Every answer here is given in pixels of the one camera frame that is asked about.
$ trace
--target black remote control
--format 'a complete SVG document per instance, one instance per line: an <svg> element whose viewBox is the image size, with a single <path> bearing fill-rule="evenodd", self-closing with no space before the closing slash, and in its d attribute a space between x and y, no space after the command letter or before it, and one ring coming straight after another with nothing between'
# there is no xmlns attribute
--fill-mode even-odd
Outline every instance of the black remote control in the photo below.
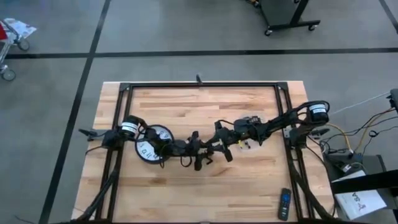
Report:
<svg viewBox="0 0 398 224"><path fill-rule="evenodd" d="M289 189L282 189L278 210L278 219L282 221L287 221L289 217L290 195L291 191Z"/></svg>

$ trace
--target caster wheel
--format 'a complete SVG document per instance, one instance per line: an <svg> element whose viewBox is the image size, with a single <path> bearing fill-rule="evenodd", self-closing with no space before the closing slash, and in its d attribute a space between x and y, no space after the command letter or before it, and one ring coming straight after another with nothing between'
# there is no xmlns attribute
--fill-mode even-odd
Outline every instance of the caster wheel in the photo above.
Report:
<svg viewBox="0 0 398 224"><path fill-rule="evenodd" d="M317 28L317 25L310 25L310 26L308 27L308 30L309 30L309 31L314 31L315 28Z"/></svg>
<svg viewBox="0 0 398 224"><path fill-rule="evenodd" d="M266 30L264 32L264 35L266 35L267 37L269 37L272 34L272 30Z"/></svg>
<svg viewBox="0 0 398 224"><path fill-rule="evenodd" d="M24 38L19 40L19 42L17 43L17 46L20 50L25 51L25 52L28 51L30 48L29 42Z"/></svg>
<svg viewBox="0 0 398 224"><path fill-rule="evenodd" d="M2 74L1 78L4 79L5 81L13 81L16 77L16 74L13 70L11 69L6 69Z"/></svg>

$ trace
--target cart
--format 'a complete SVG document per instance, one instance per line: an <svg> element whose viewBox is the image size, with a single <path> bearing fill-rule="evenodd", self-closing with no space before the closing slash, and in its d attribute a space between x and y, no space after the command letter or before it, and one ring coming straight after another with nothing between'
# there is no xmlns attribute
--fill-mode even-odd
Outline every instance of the cart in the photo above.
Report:
<svg viewBox="0 0 398 224"><path fill-rule="evenodd" d="M16 44L19 49L23 51L28 51L29 50L29 42L18 32L12 28L5 20L0 20L1 25L0 29L4 29L6 32L6 41L4 41L4 45L0 51L0 75L1 78L6 80L6 81L12 81L16 77L16 73L11 70L7 65L4 64L4 59L6 58L6 55L10 49L11 46Z"/></svg>

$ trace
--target concrete floor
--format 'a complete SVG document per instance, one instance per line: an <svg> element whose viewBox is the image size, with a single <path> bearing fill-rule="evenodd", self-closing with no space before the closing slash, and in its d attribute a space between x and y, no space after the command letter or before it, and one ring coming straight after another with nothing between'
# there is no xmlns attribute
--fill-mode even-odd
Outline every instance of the concrete floor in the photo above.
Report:
<svg viewBox="0 0 398 224"><path fill-rule="evenodd" d="M398 3L386 2L398 17ZM0 15L38 28L28 53L88 53L103 5L104 0L1 0ZM377 0L310 1L303 18L322 23L314 32L297 28L265 37L264 20L244 1L112 0L97 52L398 47L396 30ZM85 62L6 60L17 78L0 80L0 223L20 223L14 215L38 222ZM310 100L327 100L336 111L398 88L397 62L395 53L96 58L50 222L67 221L74 209L87 148L77 129L93 124L105 81L183 81L197 73L203 80L303 80ZM388 107L379 98L334 114L331 122L348 131ZM384 133L367 150L381 154L389 170L398 169L396 134Z"/></svg>

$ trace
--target wooden table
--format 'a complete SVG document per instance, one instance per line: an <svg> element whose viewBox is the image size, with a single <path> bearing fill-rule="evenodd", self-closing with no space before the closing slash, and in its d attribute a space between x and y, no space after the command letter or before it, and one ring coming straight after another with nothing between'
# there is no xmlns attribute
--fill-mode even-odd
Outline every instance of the wooden table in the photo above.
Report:
<svg viewBox="0 0 398 224"><path fill-rule="evenodd" d="M307 101L303 82L288 85L293 107ZM111 128L118 89L117 82L103 84L93 128ZM148 124L163 124L175 139L186 139L199 131L200 138L207 140L219 119L234 121L256 114L266 121L275 118L278 110L274 89L269 87L138 88L133 93L131 114ZM91 142L89 148L99 144ZM317 145L308 145L321 154ZM251 146L245 151L231 146L232 162L215 154L214 163L203 165L198 172L193 166L182 167L177 158L166 161L164 169L147 164L136 154L134 144L127 143L113 221L279 222L281 188L291 189L282 132L274 133L261 147L254 142ZM325 168L310 151L303 150L303 156L312 192L331 211L333 197ZM78 217L81 212L77 209L84 210L98 193L105 157L105 149L86 156L72 218ZM305 211L302 192L301 201ZM296 220L292 200L289 221Z"/></svg>

